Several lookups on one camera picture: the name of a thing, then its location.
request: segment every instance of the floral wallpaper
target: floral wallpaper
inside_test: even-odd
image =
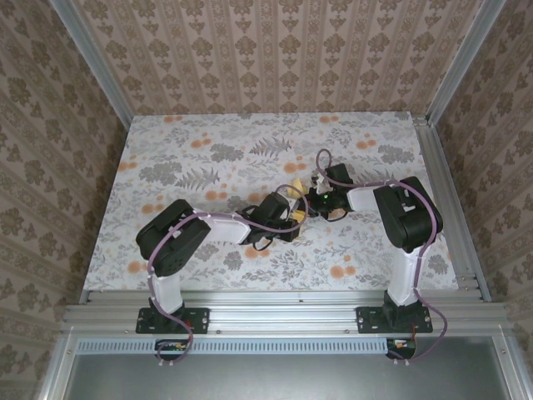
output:
[[[533,2],[508,0],[438,131],[496,301],[533,371]]]
[[[125,138],[47,0],[0,2],[0,398],[28,399],[83,285]]]
[[[346,164],[356,183],[414,175],[431,195],[408,112],[135,117],[85,288],[146,289],[146,262],[135,236],[158,213],[179,198],[199,210],[231,213],[259,204],[295,178],[309,186],[323,147],[334,163]],[[380,213],[359,209],[335,223],[309,219],[294,242],[275,240],[260,252],[205,242],[180,279],[185,290],[382,290],[398,251]],[[442,234],[425,256],[421,287],[457,288]]]
[[[133,113],[424,113],[481,0],[74,0]]]

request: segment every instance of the metal frame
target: metal frame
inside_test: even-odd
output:
[[[427,301],[448,318],[450,337],[490,337],[513,400],[531,398],[531,382],[521,354],[511,336],[511,325],[502,303],[483,302],[479,289],[469,291],[426,290]],[[138,335],[139,308],[146,306],[145,291],[90,292],[86,305],[67,307],[40,400],[62,398],[83,339],[112,338],[137,343],[139,339],[184,338],[184,335]],[[355,308],[380,305],[382,292],[184,292],[191,307],[209,307],[211,325],[205,339],[221,343],[249,343],[266,338],[301,341],[312,339],[349,343],[361,338],[390,338],[392,335],[361,335],[357,331]],[[433,318],[435,337],[442,329]]]
[[[120,118],[122,125],[129,129],[133,120],[133,110],[124,97],[121,83],[116,80],[107,65],[106,58],[98,50],[92,39],[88,27],[77,13],[74,2],[71,0],[51,0],[51,2],[72,40],[76,43],[77,49],[85,58],[89,68],[91,68],[91,72],[100,84],[100,88],[106,93],[106,97]]]
[[[154,355],[157,339],[85,338],[78,342],[77,355]],[[284,337],[221,338],[197,337],[189,354],[387,354],[384,337],[305,338]],[[161,350],[161,354],[175,354]]]
[[[481,4],[480,10],[427,109],[426,114],[429,116],[431,126],[435,126],[441,118],[505,3],[506,0],[487,0]]]
[[[446,221],[444,236],[450,250],[451,263],[456,271],[459,287],[468,290],[468,286],[465,287],[462,281],[471,278],[473,274],[481,290],[483,300],[489,302],[491,301],[491,294],[481,270],[480,261],[466,224],[465,215],[462,212],[461,202],[451,178],[436,128],[430,127],[424,116],[414,116],[413,123],[422,150],[422,157],[426,164],[431,189],[435,194],[435,201],[444,221]]]

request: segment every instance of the gray leaf pattern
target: gray leaf pattern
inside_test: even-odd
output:
[[[182,188],[198,190],[200,188],[205,189],[209,184],[216,183],[217,181],[220,181],[218,171],[214,171],[213,168],[210,171],[205,168],[200,168],[199,170],[192,169],[185,173],[177,181],[176,185]]]
[[[213,144],[211,151],[213,152],[211,160],[216,163],[241,160],[244,155],[242,150],[237,150],[233,146],[227,146],[226,144]]]
[[[290,148],[292,148],[291,144],[285,138],[280,140],[277,137],[272,139],[266,137],[252,147],[250,154],[266,157],[279,156],[281,152],[286,152]]]
[[[202,261],[207,261],[213,254],[218,253],[218,247],[212,243],[201,246],[194,252],[194,257],[200,258]]]
[[[383,145],[380,146],[377,151],[380,154],[383,154],[381,156],[381,160],[383,160],[384,163],[387,164],[393,164],[393,163],[407,163],[409,161],[413,161],[415,159],[415,156],[412,152],[406,152],[401,147],[394,147],[391,145]]]
[[[86,288],[145,289],[135,236],[160,211],[183,198],[198,210],[235,212],[295,178],[309,185],[323,147],[356,183],[415,175],[431,195],[408,113],[135,117]],[[16,227],[13,221],[6,223]],[[427,254],[422,288],[456,288],[446,240],[439,239]],[[382,290],[395,251],[379,213],[357,210],[334,224],[310,219],[294,242],[274,241],[262,252],[205,242],[180,274],[185,290]]]
[[[144,167],[139,173],[139,178],[147,182],[160,182],[164,186],[172,185],[176,181],[175,173],[182,171],[179,162],[157,163],[153,167]]]

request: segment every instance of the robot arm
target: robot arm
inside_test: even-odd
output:
[[[352,185],[346,166],[338,164],[325,170],[334,182]],[[307,194],[311,216],[323,216],[335,209],[352,211],[379,211],[383,227],[391,243],[398,248],[394,252],[393,275],[387,289],[389,300],[398,307],[416,303],[414,280],[416,261],[420,248],[429,240],[432,222],[428,210],[419,198],[403,187],[392,184],[379,188],[349,188],[313,179],[315,187]],[[436,217],[437,233],[442,230],[442,217],[417,177],[402,179],[401,183],[415,189],[430,204]]]
[[[152,263],[155,276],[150,278],[150,284],[162,309],[169,314],[179,314],[183,300],[178,272],[201,244],[228,242],[255,246],[255,243],[263,238],[269,239],[270,243],[274,238],[291,242],[298,236],[299,228],[291,232],[273,233],[255,225],[275,229],[294,228],[297,221],[289,218],[289,215],[295,206],[295,200],[274,192],[265,197],[259,206],[250,206],[247,210],[236,212],[233,219],[221,217],[217,213],[203,213],[202,216],[185,223],[164,243]],[[199,211],[182,199],[176,200],[163,210],[137,235],[136,241],[142,257],[148,260],[169,230],[194,213]]]

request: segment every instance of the gray floor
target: gray floor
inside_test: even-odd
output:
[[[490,339],[449,338],[406,367],[385,356],[78,356],[66,399],[505,400]]]

